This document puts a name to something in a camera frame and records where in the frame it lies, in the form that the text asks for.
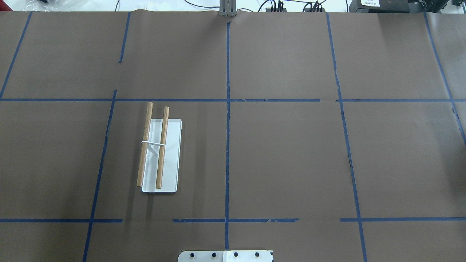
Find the white towel rack with wooden bars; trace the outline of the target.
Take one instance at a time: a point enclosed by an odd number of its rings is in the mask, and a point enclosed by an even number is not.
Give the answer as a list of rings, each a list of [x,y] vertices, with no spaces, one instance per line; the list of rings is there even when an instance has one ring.
[[[165,106],[162,118],[153,118],[153,102],[147,103],[137,186],[143,193],[175,193],[181,157],[182,120],[169,118]]]

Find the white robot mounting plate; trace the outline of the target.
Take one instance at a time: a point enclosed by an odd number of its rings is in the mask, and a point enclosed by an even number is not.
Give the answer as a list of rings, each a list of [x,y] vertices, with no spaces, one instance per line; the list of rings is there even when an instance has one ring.
[[[209,250],[183,251],[178,262],[273,262],[269,250]]]

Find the black power strip with plugs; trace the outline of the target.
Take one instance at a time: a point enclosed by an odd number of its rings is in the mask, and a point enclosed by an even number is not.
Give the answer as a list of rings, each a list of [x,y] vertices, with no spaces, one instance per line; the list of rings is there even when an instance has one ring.
[[[263,3],[261,8],[265,5],[265,3],[270,2],[270,7],[266,7],[266,12],[270,13],[281,13],[285,11],[284,8],[284,1],[281,0],[267,0]]]

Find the black device on back table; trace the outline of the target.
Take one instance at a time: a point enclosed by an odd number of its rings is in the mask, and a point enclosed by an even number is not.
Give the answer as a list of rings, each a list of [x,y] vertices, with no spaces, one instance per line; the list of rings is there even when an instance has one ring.
[[[350,13],[421,13],[427,5],[421,0],[353,0]]]

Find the grey aluminium post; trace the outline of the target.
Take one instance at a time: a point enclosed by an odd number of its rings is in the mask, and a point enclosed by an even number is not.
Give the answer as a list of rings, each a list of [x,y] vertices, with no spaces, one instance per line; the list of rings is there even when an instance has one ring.
[[[220,17],[235,17],[237,15],[236,0],[220,0],[219,1],[219,16]]]

